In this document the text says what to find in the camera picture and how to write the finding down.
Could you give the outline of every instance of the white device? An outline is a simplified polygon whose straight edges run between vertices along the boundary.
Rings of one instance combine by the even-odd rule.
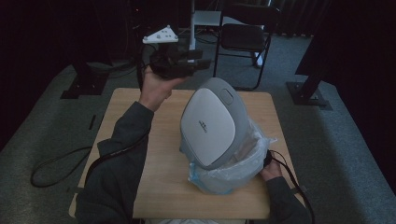
[[[180,151],[206,170],[220,167],[242,145],[248,114],[239,94],[212,77],[190,98],[183,112]]]
[[[175,43],[178,42],[178,37],[171,29],[171,26],[167,25],[152,35],[144,36],[142,41],[144,44]]]

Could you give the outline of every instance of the black folding chair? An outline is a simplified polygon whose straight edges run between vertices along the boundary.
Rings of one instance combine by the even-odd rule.
[[[225,23],[225,17],[240,21],[240,23]],[[234,87],[237,90],[253,91],[259,87],[262,71],[271,45],[271,37],[280,18],[276,7],[253,6],[247,4],[231,4],[221,11],[219,22],[219,37],[216,46],[215,67],[216,76],[219,55],[253,58],[253,66],[262,57],[259,65],[260,73],[254,87]],[[227,50],[246,51],[249,55],[219,53],[219,47]]]

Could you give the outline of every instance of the dark background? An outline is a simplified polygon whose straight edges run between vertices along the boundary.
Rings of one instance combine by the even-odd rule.
[[[0,148],[67,65],[74,61],[111,64],[112,60],[130,59],[141,32],[169,23],[174,29],[189,26],[190,1],[155,2],[2,1]],[[197,2],[197,9],[205,9],[210,3]],[[320,76],[337,88],[395,190],[396,6],[389,0],[333,0],[322,6],[318,2],[275,1],[283,8],[278,33],[315,34],[296,74]],[[318,26],[311,21],[322,23]]]

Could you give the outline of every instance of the chair leg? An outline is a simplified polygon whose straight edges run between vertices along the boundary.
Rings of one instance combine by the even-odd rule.
[[[218,44],[216,45],[215,66],[213,68],[213,77],[216,76],[216,70],[218,69],[219,47],[220,47],[219,39],[220,39],[220,37],[218,37]]]
[[[264,71],[265,61],[267,59],[267,53],[268,53],[268,51],[266,50],[264,52],[264,57],[262,58],[262,66],[260,67],[260,73],[259,73],[259,77],[257,78],[256,85],[254,87],[233,87],[234,89],[240,90],[240,91],[254,91],[260,86],[260,83],[262,82],[262,73]]]

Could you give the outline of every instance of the black stand base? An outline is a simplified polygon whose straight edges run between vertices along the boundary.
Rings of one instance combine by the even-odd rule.
[[[286,82],[286,85],[296,105],[317,105],[321,110],[332,110],[329,101],[323,99],[319,89],[316,89],[314,94],[309,99],[306,99],[301,95],[303,82]]]
[[[87,84],[81,84],[78,76],[68,91],[64,91],[61,99],[77,99],[80,95],[101,95],[106,85],[108,74],[93,75]]]

